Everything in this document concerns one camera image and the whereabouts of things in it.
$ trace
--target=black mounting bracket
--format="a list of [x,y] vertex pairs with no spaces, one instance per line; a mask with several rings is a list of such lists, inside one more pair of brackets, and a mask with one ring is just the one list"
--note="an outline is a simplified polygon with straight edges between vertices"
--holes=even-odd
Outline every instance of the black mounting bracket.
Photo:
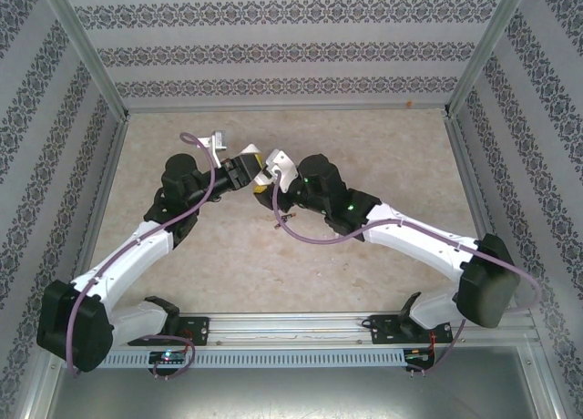
[[[209,339],[210,319],[208,317],[179,316],[176,322],[176,331],[172,335],[191,340],[195,346],[206,346]],[[180,346],[184,342],[175,340],[134,340],[129,346]]]
[[401,330],[398,314],[373,314],[363,321],[363,327],[371,332],[373,344],[429,344],[431,332],[435,335],[435,344],[448,344],[454,339],[449,323],[437,325],[433,330],[420,329],[411,336]]
[[418,367],[423,370],[430,369],[435,364],[435,353],[427,353],[427,351],[422,351],[416,349],[403,349],[404,360],[407,364],[412,364],[415,367],[407,366],[405,370],[407,372],[420,372]]

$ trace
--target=patterned wallpaper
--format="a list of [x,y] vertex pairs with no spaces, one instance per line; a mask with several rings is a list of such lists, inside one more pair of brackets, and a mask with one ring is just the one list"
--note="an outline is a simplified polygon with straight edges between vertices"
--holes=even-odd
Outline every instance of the patterned wallpaper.
[[0,418],[36,353],[44,288],[77,268],[118,121],[46,0],[0,8]]
[[443,105],[499,0],[69,0],[130,109]]
[[583,0],[522,0],[458,115],[488,216],[543,289],[534,311],[583,417]]

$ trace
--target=silver metal surface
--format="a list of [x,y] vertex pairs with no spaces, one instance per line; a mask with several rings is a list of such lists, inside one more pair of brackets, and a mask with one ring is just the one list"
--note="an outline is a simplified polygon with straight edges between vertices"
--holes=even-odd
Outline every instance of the silver metal surface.
[[566,419],[567,415],[558,397],[558,390],[542,346],[527,343],[517,348],[517,353],[538,417]]
[[101,58],[97,54],[97,50],[91,44],[73,6],[68,0],[47,0],[47,2],[53,9],[61,26],[65,29],[67,36],[97,84],[99,91],[107,101],[109,108],[115,114],[116,119],[121,119],[126,115],[127,110],[118,93],[118,89],[109,77]]
[[23,402],[15,411],[14,418],[42,419],[48,415],[59,379],[62,360],[47,351],[36,357],[34,371],[24,392]]
[[[370,312],[185,315],[210,318],[208,346],[203,349],[361,350],[387,347],[373,345],[371,334],[361,326],[361,322],[371,315]],[[458,327],[459,322],[453,323],[454,332]],[[521,346],[525,342],[538,341],[538,333],[529,312],[504,316],[499,327],[494,330],[469,322],[465,326],[463,337],[467,346]],[[427,344],[391,346],[408,348],[424,347]]]
[[62,372],[49,417],[180,419],[529,419],[536,411],[516,351],[456,350],[438,372],[402,369],[190,370],[156,381],[146,370]]
[[482,39],[478,43],[474,54],[467,63],[464,73],[459,78],[449,100],[449,113],[455,115],[464,104],[465,98],[469,94],[477,77],[482,71],[487,59],[492,55],[492,51],[503,34],[508,21],[517,9],[520,0],[500,0]]

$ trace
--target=yellow object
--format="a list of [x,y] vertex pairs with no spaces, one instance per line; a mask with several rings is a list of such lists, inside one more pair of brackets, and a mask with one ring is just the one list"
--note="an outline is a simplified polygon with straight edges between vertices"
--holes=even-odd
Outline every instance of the yellow object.
[[263,164],[263,157],[261,156],[261,153],[256,153],[255,158],[257,159],[257,162],[259,162],[259,165],[263,169],[263,167],[265,167],[265,166]]

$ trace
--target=enclosure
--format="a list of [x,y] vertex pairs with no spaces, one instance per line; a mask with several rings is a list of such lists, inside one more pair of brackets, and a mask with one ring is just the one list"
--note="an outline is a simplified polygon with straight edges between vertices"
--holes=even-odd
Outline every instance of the enclosure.
[[[583,0],[0,8],[0,417],[583,417]],[[120,347],[73,380],[36,345],[45,287],[136,229],[171,155],[207,166],[180,132],[216,129],[222,158],[249,143],[322,153],[408,216],[495,233],[540,304],[494,330],[470,324],[426,378],[364,366],[381,350],[358,321],[447,279],[378,245],[295,241],[247,188],[205,206],[120,302],[156,294],[208,316],[199,369],[153,381],[133,364],[147,348]],[[290,225],[333,236],[307,211]],[[516,301],[530,299],[521,283]]]

